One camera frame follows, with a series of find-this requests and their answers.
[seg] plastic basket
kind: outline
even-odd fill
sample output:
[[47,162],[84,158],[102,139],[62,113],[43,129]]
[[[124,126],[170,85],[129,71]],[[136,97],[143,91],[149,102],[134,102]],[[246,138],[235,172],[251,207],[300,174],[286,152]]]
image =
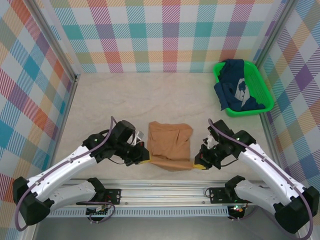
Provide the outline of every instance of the plastic basket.
[[[213,74],[216,82],[219,82],[218,76],[220,70],[225,65],[225,62],[220,62],[214,65]],[[244,61],[244,82],[249,88],[250,96],[254,97],[259,104],[264,104],[265,109],[257,109],[250,111],[233,111],[229,107],[225,109],[229,117],[242,117],[249,115],[257,115],[270,111],[274,107],[274,100],[260,74],[256,65],[252,62]]]

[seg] checkered wallpaper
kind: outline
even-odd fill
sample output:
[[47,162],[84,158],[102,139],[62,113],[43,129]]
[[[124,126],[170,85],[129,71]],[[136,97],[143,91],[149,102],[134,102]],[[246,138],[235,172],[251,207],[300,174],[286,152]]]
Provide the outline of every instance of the checkered wallpaper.
[[281,163],[320,191],[320,0],[298,2],[260,71],[275,99],[267,116]]
[[[42,3],[46,0],[37,1],[58,33],[49,19],[50,10]],[[286,2],[49,1],[77,61],[87,73],[212,72],[215,63],[227,58],[253,60],[259,56]],[[276,13],[271,10],[274,6],[279,7]],[[269,29],[264,25],[268,20],[272,20]]]
[[0,3],[0,240],[15,240],[12,183],[48,166],[72,82],[23,0]]

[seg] white floor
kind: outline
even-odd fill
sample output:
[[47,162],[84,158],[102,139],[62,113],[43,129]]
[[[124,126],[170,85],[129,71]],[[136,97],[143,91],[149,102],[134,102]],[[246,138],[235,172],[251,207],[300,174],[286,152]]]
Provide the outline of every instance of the white floor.
[[[55,162],[68,156],[90,134],[108,129],[110,116],[117,121],[127,120],[145,134],[148,124],[186,123],[193,128],[191,160],[199,152],[202,139],[208,134],[208,118],[224,120],[235,133],[245,130],[269,154],[267,140],[258,115],[228,117],[220,111],[214,91],[212,73],[86,73],[81,75],[67,119]],[[226,164],[233,160],[226,158]],[[76,178],[127,180],[229,180],[240,175],[248,180],[259,180],[248,166],[240,161],[218,170],[193,169],[169,172],[151,163],[117,165],[105,159],[98,165],[79,173]]]

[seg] tan fabric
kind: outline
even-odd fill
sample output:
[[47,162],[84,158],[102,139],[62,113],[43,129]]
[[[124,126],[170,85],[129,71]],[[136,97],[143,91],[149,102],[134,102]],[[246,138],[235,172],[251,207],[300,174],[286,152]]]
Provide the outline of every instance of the tan fabric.
[[151,163],[168,171],[193,169],[190,161],[190,137],[193,129],[185,123],[149,123],[147,149]]

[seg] navy blue cloth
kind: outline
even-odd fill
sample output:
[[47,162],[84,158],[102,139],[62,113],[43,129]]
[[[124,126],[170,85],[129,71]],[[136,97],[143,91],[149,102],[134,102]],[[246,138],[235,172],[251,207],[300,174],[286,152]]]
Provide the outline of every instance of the navy blue cloth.
[[265,105],[258,104],[256,99],[252,96],[246,100],[242,106],[242,101],[235,97],[237,88],[245,90],[246,84],[239,83],[240,79],[245,78],[245,62],[242,59],[227,59],[225,65],[220,70],[218,76],[219,82],[214,85],[214,90],[219,98],[221,110],[230,108],[233,111],[249,111],[256,109],[265,109]]

